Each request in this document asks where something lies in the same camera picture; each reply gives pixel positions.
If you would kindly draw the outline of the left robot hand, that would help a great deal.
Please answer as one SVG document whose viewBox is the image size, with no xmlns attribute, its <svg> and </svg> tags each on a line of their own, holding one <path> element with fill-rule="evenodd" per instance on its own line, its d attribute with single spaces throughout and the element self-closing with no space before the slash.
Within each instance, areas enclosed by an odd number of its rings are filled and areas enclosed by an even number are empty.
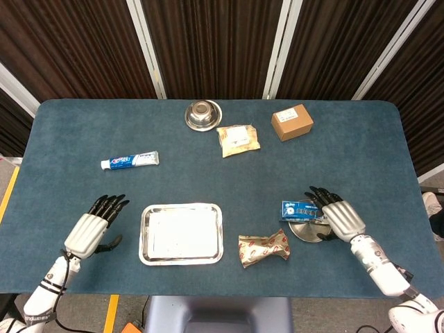
<svg viewBox="0 0 444 333">
<path fill-rule="evenodd" d="M 125 195 L 103 195 L 96 199 L 90 209 L 84 213 L 66 238 L 64 245 L 69 258 L 86 259 L 93 254 L 114 250 L 122 241 L 118 234 L 110 243 L 101 240 L 120 211 L 129 204 Z"/>
</svg>

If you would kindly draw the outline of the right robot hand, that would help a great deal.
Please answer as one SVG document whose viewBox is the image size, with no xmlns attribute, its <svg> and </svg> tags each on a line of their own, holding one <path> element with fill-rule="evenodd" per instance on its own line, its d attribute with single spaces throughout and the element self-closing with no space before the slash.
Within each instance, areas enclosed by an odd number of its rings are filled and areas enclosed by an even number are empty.
<svg viewBox="0 0 444 333">
<path fill-rule="evenodd" d="M 353 238 L 365 233 L 364 221 L 348 201 L 325 188 L 309 188 L 310 191 L 305 192 L 306 197 L 322 211 L 331 227 L 328 234 L 319 234 L 319 238 L 323 241 L 340 239 L 350 243 Z"/>
</svg>

